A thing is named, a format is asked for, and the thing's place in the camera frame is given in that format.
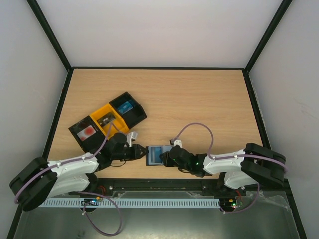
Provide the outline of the navy blue card holder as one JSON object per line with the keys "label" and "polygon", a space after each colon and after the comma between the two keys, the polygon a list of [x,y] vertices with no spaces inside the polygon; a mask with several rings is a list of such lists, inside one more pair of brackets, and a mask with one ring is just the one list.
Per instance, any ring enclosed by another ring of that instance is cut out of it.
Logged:
{"label": "navy blue card holder", "polygon": [[163,161],[160,159],[160,155],[165,152],[169,152],[171,148],[171,145],[147,146],[148,153],[146,154],[146,166],[163,165]]}

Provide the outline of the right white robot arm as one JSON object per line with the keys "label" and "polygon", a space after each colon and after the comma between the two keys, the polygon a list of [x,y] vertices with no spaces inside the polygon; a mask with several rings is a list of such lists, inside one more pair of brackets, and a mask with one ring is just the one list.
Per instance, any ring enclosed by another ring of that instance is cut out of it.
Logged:
{"label": "right white robot arm", "polygon": [[223,195],[243,186],[261,184],[280,188],[287,171],[286,158],[275,151],[254,143],[244,149],[226,154],[192,154],[179,145],[162,153],[159,158],[166,167],[176,167],[196,177],[220,174],[217,183]]}

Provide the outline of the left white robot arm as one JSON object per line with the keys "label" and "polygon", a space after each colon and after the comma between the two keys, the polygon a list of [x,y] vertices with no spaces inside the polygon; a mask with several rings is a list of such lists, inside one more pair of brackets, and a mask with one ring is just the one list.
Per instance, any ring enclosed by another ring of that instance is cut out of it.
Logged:
{"label": "left white robot arm", "polygon": [[46,199],[71,192],[95,192],[98,187],[96,172],[110,167],[112,162],[133,161],[143,158],[148,150],[132,142],[136,133],[116,133],[103,140],[97,148],[81,156],[58,161],[43,157],[33,159],[9,187],[14,203],[27,212],[39,207]]}

